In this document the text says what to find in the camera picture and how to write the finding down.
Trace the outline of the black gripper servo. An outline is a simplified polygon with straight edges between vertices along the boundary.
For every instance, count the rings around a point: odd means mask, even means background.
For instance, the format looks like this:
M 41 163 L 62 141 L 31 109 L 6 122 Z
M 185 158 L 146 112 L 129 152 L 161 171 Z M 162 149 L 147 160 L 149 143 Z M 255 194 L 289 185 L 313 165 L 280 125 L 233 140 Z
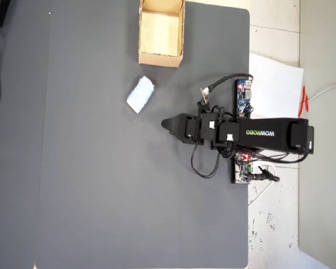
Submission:
M 204 140 L 201 138 L 201 117 L 191 117 L 185 113 L 180 113 L 179 115 L 171 118 L 162 120 L 161 126 L 168 130 L 169 133 L 182 143 L 187 143 L 190 145 L 203 145 Z M 186 127 L 186 137 L 181 133 Z

